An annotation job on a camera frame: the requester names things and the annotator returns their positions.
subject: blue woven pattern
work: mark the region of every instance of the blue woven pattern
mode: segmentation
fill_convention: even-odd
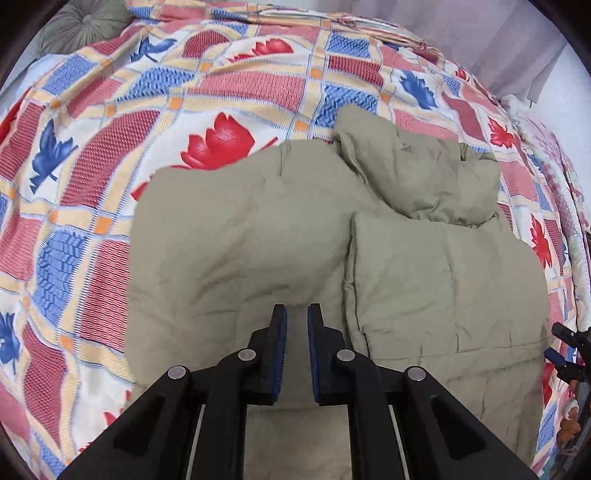
[[[150,18],[152,7],[127,7],[129,13],[137,18]]]
[[[239,22],[246,20],[246,17],[244,15],[235,14],[233,12],[226,12],[221,8],[212,9],[212,18],[214,20],[237,20]]]
[[[37,261],[37,289],[33,301],[52,324],[57,325],[70,296],[70,283],[88,238],[56,229]]]
[[[95,62],[88,61],[78,54],[72,55],[53,72],[43,89],[54,95],[60,95],[76,80],[86,75],[95,65]]]
[[[237,31],[240,35],[244,35],[246,30],[248,29],[248,25],[244,23],[235,23],[235,22],[222,22],[219,20],[212,21],[213,24],[217,25],[225,25],[226,27],[230,27],[234,31]]]
[[[336,112],[342,106],[350,103],[365,108],[368,112],[376,113],[378,99],[370,93],[328,83],[324,87],[324,103],[320,107],[318,116],[316,117],[316,126],[333,128]]]
[[[558,404],[554,403],[546,412],[546,416],[542,421],[542,426],[540,427],[540,434],[538,435],[538,445],[535,448],[535,451],[538,452],[546,443],[552,441],[554,438],[554,416],[556,415],[556,410],[558,408]]]
[[[4,215],[6,215],[6,209],[8,208],[8,199],[4,195],[0,195],[0,227],[4,221]]]
[[[448,77],[447,75],[442,75],[443,81],[447,83],[447,86],[452,91],[455,96],[460,96],[460,82],[458,82],[455,78]]]
[[[544,194],[544,190],[542,190],[542,185],[540,185],[538,182],[534,182],[534,187],[536,194],[538,194],[538,202],[540,203],[540,208],[542,208],[542,210],[548,210],[549,212],[551,212],[552,207],[550,206],[550,203],[548,202],[548,199]]]
[[[396,45],[395,43],[391,43],[389,41],[385,41],[384,45],[386,45],[387,47],[393,48],[396,51],[400,51],[400,45]]]
[[[45,443],[43,443],[43,440],[41,440],[39,435],[35,434],[35,439],[37,440],[41,450],[41,458],[43,458],[43,461],[50,468],[51,473],[53,473],[55,476],[58,476],[65,470],[66,466],[60,462],[60,459],[51,452]]]
[[[328,51],[368,59],[369,42],[363,38],[352,39],[339,35],[338,33],[331,33]]]
[[[479,154],[488,153],[488,150],[486,148],[477,147],[476,145],[470,145],[470,148]]]
[[[170,87],[182,85],[191,80],[195,74],[184,70],[155,67],[146,70],[136,80],[127,95],[119,100],[130,100],[153,95],[166,95]]]

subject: bed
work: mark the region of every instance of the bed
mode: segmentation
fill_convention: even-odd
[[[378,20],[196,0],[129,10],[119,37],[68,56],[0,124],[0,420],[36,477],[56,478],[129,401],[129,232],[154,172],[329,140],[347,103],[494,153],[499,207],[544,267],[550,323],[591,326],[582,191],[516,98]],[[538,473],[570,395],[551,366],[543,389]]]

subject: round tufted cushion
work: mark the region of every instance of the round tufted cushion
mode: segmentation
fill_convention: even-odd
[[[111,40],[130,18],[125,0],[71,0],[41,30],[39,53],[72,53]]]

